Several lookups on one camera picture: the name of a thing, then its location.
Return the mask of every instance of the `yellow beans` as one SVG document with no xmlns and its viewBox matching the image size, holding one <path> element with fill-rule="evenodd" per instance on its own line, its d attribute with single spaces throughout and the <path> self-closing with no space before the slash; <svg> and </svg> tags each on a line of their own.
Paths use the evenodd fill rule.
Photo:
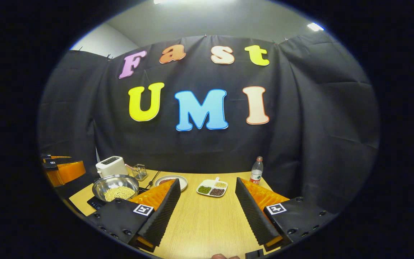
<svg viewBox="0 0 414 259">
<path fill-rule="evenodd" d="M 119 186 L 117 188 L 113 188 L 108 190 L 105 193 L 106 201 L 112 201 L 116 198 L 121 198 L 122 200 L 127 200 L 128 198 L 132 197 L 135 194 L 135 191 L 129 187 Z"/>
<path fill-rule="evenodd" d="M 224 187 L 226 187 L 226 184 L 225 184 L 225 183 L 223 183 L 223 182 L 217 182 L 217 183 L 215 184 L 215 187 L 222 187 L 222 188 L 224 188 Z"/>
</svg>

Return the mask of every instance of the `plastic bottle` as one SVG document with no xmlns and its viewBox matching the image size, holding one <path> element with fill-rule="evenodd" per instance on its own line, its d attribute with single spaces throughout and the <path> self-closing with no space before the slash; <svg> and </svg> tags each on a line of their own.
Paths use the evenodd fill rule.
<svg viewBox="0 0 414 259">
<path fill-rule="evenodd" d="M 257 161 L 253 164 L 250 182 L 259 184 L 261 175 L 263 174 L 263 157 L 257 157 Z"/>
</svg>

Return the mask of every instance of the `blue letter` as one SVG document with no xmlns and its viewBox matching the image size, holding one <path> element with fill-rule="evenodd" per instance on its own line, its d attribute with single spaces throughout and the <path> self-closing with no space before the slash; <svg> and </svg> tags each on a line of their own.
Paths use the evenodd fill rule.
<svg viewBox="0 0 414 259">
<path fill-rule="evenodd" d="M 210 90 L 207 93 L 204 103 L 201 105 L 191 91 L 176 93 L 175 98 L 180 103 L 180 123 L 175 127 L 177 131 L 190 131 L 193 128 L 193 125 L 189 123 L 188 115 L 191 116 L 198 129 L 201 129 L 204 125 L 207 114 L 209 118 L 206 127 L 209 130 L 223 130 L 228 128 L 223 108 L 223 99 L 225 96 L 225 90 Z"/>
</svg>

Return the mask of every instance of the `yellow letter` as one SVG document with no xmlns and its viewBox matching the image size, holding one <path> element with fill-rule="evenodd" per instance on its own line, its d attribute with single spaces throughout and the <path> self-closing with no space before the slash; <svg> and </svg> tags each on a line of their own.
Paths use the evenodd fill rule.
<svg viewBox="0 0 414 259">
<path fill-rule="evenodd" d="M 167 49 L 164 49 L 162 52 L 162 57 L 159 59 L 161 64 L 169 63 L 173 60 L 180 60 L 186 56 L 186 53 L 183 52 L 184 46 L 181 44 L 170 46 Z"/>
<path fill-rule="evenodd" d="M 261 56 L 261 54 L 268 53 L 266 49 L 260 49 L 260 46 L 253 45 L 253 46 L 248 46 L 247 48 L 245 48 L 245 50 L 249 52 L 250 60 L 252 61 L 253 64 L 269 65 L 269 60 L 263 59 L 263 57 Z"/>
<path fill-rule="evenodd" d="M 231 54 L 233 50 L 228 46 L 214 46 L 210 52 L 212 56 L 210 59 L 217 64 L 232 64 L 234 62 L 234 56 Z"/>
<path fill-rule="evenodd" d="M 129 90 L 129 114 L 130 117 L 136 121 L 148 121 L 156 117 L 159 113 L 159 104 L 161 102 L 161 89 L 164 83 L 153 83 L 148 89 L 151 91 L 151 106 L 143 112 L 140 109 L 140 100 L 145 87 L 139 86 Z"/>
<path fill-rule="evenodd" d="M 266 89 L 261 86 L 249 86 L 242 89 L 242 92 L 248 98 L 249 115 L 246 122 L 252 125 L 269 122 L 269 117 L 264 113 L 265 105 L 263 103 L 263 93 L 266 92 Z"/>
</svg>

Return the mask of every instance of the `wooden table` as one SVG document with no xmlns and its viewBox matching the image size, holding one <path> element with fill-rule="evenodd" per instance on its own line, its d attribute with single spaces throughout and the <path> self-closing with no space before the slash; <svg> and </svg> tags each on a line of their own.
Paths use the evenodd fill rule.
<svg viewBox="0 0 414 259">
<path fill-rule="evenodd" d="M 157 171 L 147 169 L 148 177 L 139 182 L 140 187 L 146 187 Z M 245 259 L 245 254 L 263 249 L 253 235 L 245 214 L 235 195 L 236 178 L 250 178 L 250 172 L 227 174 L 191 174 L 160 172 L 159 177 L 180 175 L 186 178 L 188 186 L 181 193 L 177 206 L 172 213 L 160 246 L 153 253 L 166 259 L 210 259 L 214 254 L 224 254 L 227 258 L 239 256 Z M 220 198 L 200 195 L 196 188 L 205 179 L 228 183 L 226 193 Z M 260 186 L 271 188 L 262 178 Z M 88 216 L 95 209 L 87 201 L 93 197 L 92 184 L 70 197 L 71 202 Z"/>
</svg>

